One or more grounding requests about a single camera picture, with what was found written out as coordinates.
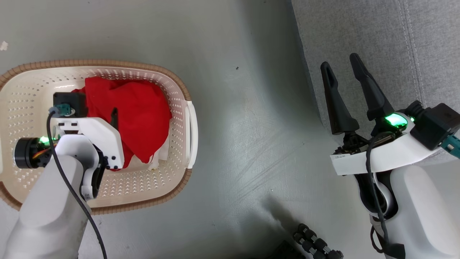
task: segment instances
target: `black wire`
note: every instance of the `black wire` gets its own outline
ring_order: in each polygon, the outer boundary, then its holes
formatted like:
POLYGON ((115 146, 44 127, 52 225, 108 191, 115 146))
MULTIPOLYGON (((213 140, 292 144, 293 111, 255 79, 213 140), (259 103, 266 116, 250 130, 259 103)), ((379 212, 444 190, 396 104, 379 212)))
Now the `black wire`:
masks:
POLYGON ((62 179, 65 182, 65 185, 67 185, 67 188, 69 188, 70 193, 75 198, 75 200, 78 202, 78 205, 80 205, 81 209, 83 210, 86 217, 88 218, 88 221, 90 222, 92 228, 94 229, 94 232, 96 233, 96 237, 98 238, 98 241, 99 241, 99 245, 101 246, 102 256, 104 257, 104 259, 107 259, 107 253, 105 252, 104 242, 102 242, 102 237, 101 237, 101 234, 99 233, 98 227, 96 226, 96 223, 94 223, 94 220, 92 219, 91 214, 89 213, 89 211, 87 210, 87 208, 85 207, 81 199, 79 198, 78 194, 75 192, 72 185, 70 185, 69 180, 64 174, 64 170, 62 169, 61 163, 59 162, 58 155, 56 154, 56 150, 54 148, 54 144, 52 140, 51 126, 50 126, 51 117, 55 113, 56 113, 55 111, 51 111, 50 114, 48 114, 48 118, 46 119, 46 133, 48 134, 48 139, 50 141, 50 149, 53 154, 54 161, 56 162, 57 169, 59 170, 59 173, 61 174, 62 179))
POLYGON ((379 216, 380 225, 382 227, 383 238, 387 244, 390 244, 390 241, 388 238, 388 231, 386 229, 385 219, 383 216, 382 208, 380 207, 379 198, 377 197, 377 191, 375 190, 375 185, 374 185, 374 182, 372 181, 373 175, 371 171, 371 150, 374 147, 377 140, 379 140, 383 136, 390 135, 390 134, 392 133, 391 132, 378 133, 375 137, 373 137, 370 140, 368 148, 366 150, 366 170, 368 171, 369 181, 372 185, 372 192, 374 195, 374 204, 375 204, 375 207, 377 208, 377 215, 379 216))

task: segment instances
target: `gray sofa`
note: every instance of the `gray sofa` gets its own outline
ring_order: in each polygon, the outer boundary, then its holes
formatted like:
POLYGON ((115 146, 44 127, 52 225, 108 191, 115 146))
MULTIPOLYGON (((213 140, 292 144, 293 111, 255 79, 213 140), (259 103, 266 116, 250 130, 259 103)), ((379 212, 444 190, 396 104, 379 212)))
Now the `gray sofa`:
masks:
MULTIPOLYGON (((320 64, 327 61, 339 92, 364 137, 374 122, 354 78, 349 55, 358 53, 395 110, 414 100, 440 102, 460 112, 460 2, 458 0, 292 0, 310 88, 329 129, 320 64)), ((441 151, 424 164, 454 159, 441 151)))

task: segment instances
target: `teal connector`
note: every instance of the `teal connector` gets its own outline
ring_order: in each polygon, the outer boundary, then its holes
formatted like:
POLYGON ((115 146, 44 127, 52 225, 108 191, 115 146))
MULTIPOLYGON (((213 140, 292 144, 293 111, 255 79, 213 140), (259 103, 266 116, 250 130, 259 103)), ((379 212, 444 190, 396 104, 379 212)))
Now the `teal connector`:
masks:
POLYGON ((454 135, 450 135, 441 143, 441 147, 444 148, 449 154, 460 159, 460 139, 454 135))

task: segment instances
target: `concrete floor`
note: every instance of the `concrete floor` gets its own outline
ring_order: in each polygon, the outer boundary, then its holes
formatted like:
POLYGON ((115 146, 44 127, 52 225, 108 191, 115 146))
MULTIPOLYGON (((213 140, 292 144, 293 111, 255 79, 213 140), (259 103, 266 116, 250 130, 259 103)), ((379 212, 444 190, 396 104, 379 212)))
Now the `concrete floor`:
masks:
MULTIPOLYGON (((5 0, 0 73, 50 59, 164 66, 189 89, 199 152, 181 194, 96 216, 110 259, 262 258, 309 225, 345 258, 381 258, 316 115, 284 1, 5 0)), ((17 211, 0 202, 0 254, 17 211)), ((80 258, 101 258, 88 227, 80 258)))

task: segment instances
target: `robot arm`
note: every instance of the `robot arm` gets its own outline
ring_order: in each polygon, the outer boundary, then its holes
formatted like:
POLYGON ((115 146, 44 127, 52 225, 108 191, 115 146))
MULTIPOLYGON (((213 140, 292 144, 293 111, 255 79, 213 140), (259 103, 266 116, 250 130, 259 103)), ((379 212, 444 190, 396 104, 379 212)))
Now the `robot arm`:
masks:
POLYGON ((460 258, 460 234, 444 201, 427 173, 411 165, 440 148, 460 158, 460 141, 454 136, 460 114, 445 104, 424 109, 418 101, 395 112, 359 56, 353 53, 350 61, 368 104, 368 119, 375 121, 373 139, 356 134, 359 125, 324 62, 321 72, 332 133, 345 134, 344 145, 331 159, 338 175, 353 175, 358 183, 373 225, 371 234, 377 232, 382 247, 371 237, 374 248, 389 259, 460 258))
MULTIPOLYGON (((123 167, 120 134, 100 118, 61 116, 56 120, 62 134, 55 146, 58 161, 90 212, 86 202, 97 197, 104 170, 123 167)), ((20 139, 14 156, 18 167, 45 169, 19 211, 3 258, 77 258, 88 217, 64 183, 46 143, 38 138, 20 139)))

